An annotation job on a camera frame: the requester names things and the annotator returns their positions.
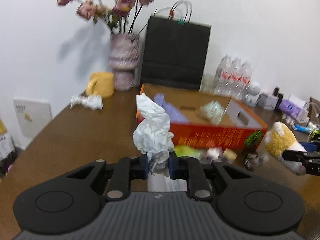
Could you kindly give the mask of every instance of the purple package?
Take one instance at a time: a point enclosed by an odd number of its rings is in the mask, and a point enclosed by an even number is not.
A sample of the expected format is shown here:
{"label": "purple package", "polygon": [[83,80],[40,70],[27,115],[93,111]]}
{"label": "purple package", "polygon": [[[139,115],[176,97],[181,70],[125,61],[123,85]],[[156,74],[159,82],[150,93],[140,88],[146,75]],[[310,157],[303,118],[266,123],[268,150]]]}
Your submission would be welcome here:
{"label": "purple package", "polygon": [[283,99],[281,104],[279,105],[279,109],[284,112],[285,114],[291,116],[294,119],[297,119],[301,108],[296,106],[295,104],[291,103],[287,99]]}
{"label": "purple package", "polygon": [[170,118],[170,122],[174,122],[174,123],[189,122],[188,119],[183,114],[181,114],[178,109],[176,109],[173,105],[171,105],[170,103],[164,100],[163,94],[156,94],[153,101],[157,105],[163,107],[163,109],[165,110],[165,112]]}

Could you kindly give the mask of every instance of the table surface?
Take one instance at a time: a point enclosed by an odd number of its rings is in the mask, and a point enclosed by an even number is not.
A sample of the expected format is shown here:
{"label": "table surface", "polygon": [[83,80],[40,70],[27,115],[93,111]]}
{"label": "table surface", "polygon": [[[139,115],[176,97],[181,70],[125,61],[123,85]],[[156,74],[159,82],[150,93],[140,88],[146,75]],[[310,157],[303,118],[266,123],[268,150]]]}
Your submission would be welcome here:
{"label": "table surface", "polygon": [[[126,156],[139,156],[132,141],[135,129],[137,89],[115,92],[103,100],[102,111],[67,106],[21,153],[13,169],[0,184],[0,240],[10,240],[20,229],[12,212],[16,196],[25,189],[52,179],[96,159],[115,163]],[[255,108],[269,126],[280,120],[277,113]],[[306,141],[305,134],[295,132],[297,140]],[[258,152],[264,151],[264,144]],[[243,158],[236,159],[243,166]],[[306,212],[298,233],[306,239],[320,238],[320,177],[296,176],[271,158],[255,174],[292,188],[305,201]],[[134,181],[132,190],[146,191],[146,181]]]}

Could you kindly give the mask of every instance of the orange box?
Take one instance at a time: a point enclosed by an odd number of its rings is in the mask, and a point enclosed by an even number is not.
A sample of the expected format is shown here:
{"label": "orange box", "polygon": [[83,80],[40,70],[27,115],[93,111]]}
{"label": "orange box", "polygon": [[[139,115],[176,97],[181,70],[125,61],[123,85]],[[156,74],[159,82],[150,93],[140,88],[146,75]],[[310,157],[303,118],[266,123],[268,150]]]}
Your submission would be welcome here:
{"label": "orange box", "polygon": [[[189,120],[189,124],[170,123],[174,145],[189,145],[193,148],[222,147],[232,150],[257,148],[267,132],[268,127],[263,120],[245,104],[230,97],[152,84],[143,84],[141,93],[145,93],[150,99],[157,93],[164,94],[164,100]],[[219,125],[209,123],[196,111],[212,100],[219,101],[226,109]],[[137,124],[143,120],[139,111],[136,118]]]}

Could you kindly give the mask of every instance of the mug handle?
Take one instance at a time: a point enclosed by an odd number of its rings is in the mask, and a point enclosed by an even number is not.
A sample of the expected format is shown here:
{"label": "mug handle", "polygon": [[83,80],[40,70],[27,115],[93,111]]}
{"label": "mug handle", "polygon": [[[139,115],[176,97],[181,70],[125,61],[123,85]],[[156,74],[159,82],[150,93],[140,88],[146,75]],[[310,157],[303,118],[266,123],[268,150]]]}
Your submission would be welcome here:
{"label": "mug handle", "polygon": [[97,84],[98,79],[94,78],[89,80],[88,84],[87,84],[87,88],[85,89],[85,93],[88,95],[94,94],[94,88]]}

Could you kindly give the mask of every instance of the plush toy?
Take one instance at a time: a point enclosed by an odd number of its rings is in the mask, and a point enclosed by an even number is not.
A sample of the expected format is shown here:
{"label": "plush toy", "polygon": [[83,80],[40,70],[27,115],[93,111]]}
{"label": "plush toy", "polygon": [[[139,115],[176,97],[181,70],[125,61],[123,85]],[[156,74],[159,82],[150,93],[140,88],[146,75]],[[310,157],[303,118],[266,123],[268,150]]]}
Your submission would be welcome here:
{"label": "plush toy", "polygon": [[287,161],[282,158],[282,153],[285,150],[306,151],[284,123],[275,122],[271,130],[266,133],[264,142],[267,152],[286,166],[292,173],[296,175],[306,174],[306,168],[301,163]]}

